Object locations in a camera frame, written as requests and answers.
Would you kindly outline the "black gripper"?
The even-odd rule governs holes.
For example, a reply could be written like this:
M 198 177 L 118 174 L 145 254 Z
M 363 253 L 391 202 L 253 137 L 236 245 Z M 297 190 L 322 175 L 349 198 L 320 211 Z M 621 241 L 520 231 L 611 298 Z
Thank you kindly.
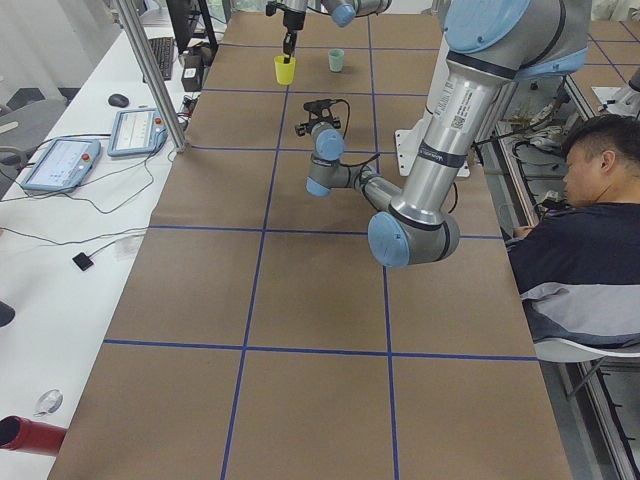
M 283 39 L 283 63 L 289 64 L 295 55 L 297 32 L 304 28 L 305 13 L 303 11 L 285 10 L 283 25 L 287 32 Z
M 317 108 L 309 112 L 307 132 L 311 133 L 316 126 L 323 123 L 328 124 L 331 128 L 336 130 L 340 130 L 342 128 L 340 118 L 333 114 L 330 107 Z

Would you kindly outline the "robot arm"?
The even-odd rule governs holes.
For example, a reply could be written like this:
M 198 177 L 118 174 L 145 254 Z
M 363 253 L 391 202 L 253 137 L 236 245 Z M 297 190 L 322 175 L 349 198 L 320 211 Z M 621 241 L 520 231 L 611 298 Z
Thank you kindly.
M 459 227 L 442 205 L 490 105 L 504 85 L 577 71 L 585 62 L 589 1 L 435 1 L 448 76 L 403 187 L 368 165 L 343 165 L 343 137 L 326 121 L 311 129 L 308 193 L 359 191 L 377 209 L 368 243 L 387 267 L 440 261 L 458 246 Z
M 357 17 L 385 12 L 392 2 L 387 0 L 337 0 L 321 1 L 320 4 L 337 26 L 345 27 Z M 265 13 L 268 16 L 274 15 L 277 10 L 283 12 L 283 26 L 286 33 L 283 38 L 282 50 L 285 64 L 289 64 L 295 56 L 298 33 L 304 28 L 308 6 L 307 0 L 282 0 L 269 1 L 265 7 Z

